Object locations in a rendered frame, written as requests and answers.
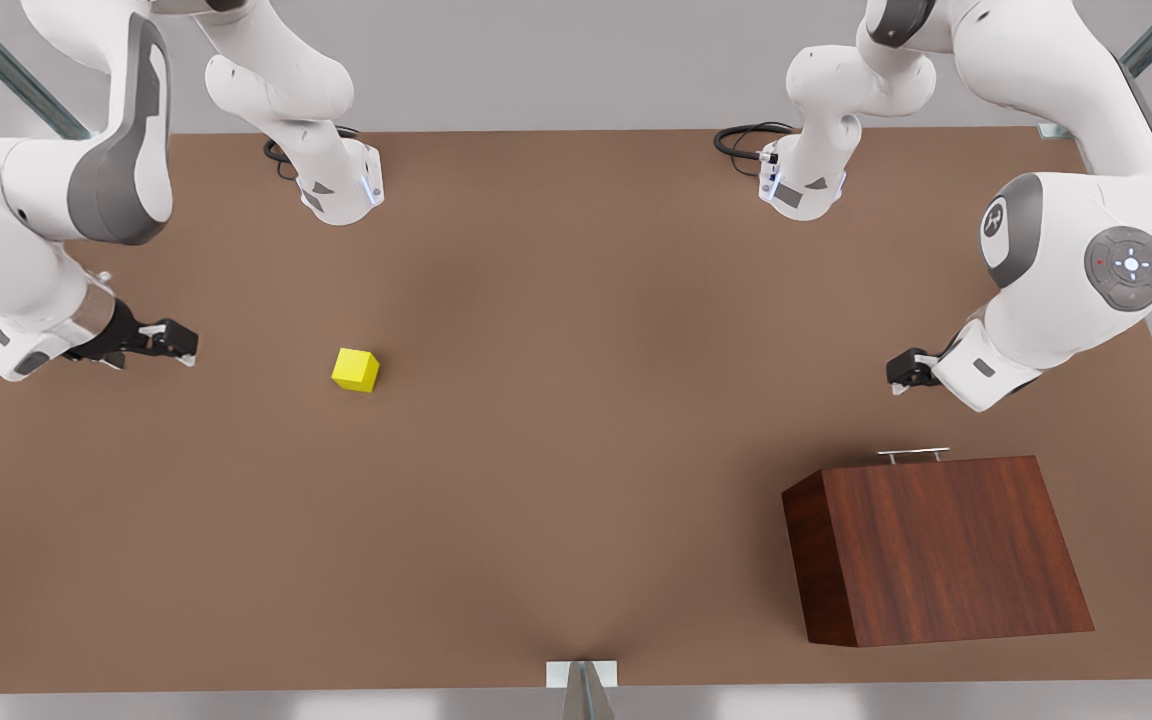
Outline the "yellow cube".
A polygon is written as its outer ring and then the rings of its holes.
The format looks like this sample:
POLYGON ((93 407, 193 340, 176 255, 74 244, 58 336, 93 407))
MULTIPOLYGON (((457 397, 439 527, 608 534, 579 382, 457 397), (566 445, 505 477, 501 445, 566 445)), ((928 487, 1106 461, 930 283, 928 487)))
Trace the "yellow cube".
POLYGON ((342 389, 370 393, 374 391, 380 363, 374 354, 340 348, 332 369, 332 379, 342 389))

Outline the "dark wooden cabinet box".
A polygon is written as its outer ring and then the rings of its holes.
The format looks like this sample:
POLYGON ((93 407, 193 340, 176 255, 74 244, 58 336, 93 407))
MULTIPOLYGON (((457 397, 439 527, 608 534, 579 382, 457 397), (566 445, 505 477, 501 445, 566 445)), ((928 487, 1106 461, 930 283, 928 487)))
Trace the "dark wooden cabinet box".
POLYGON ((810 642, 1094 630, 1033 456, 823 469, 782 505, 810 642))

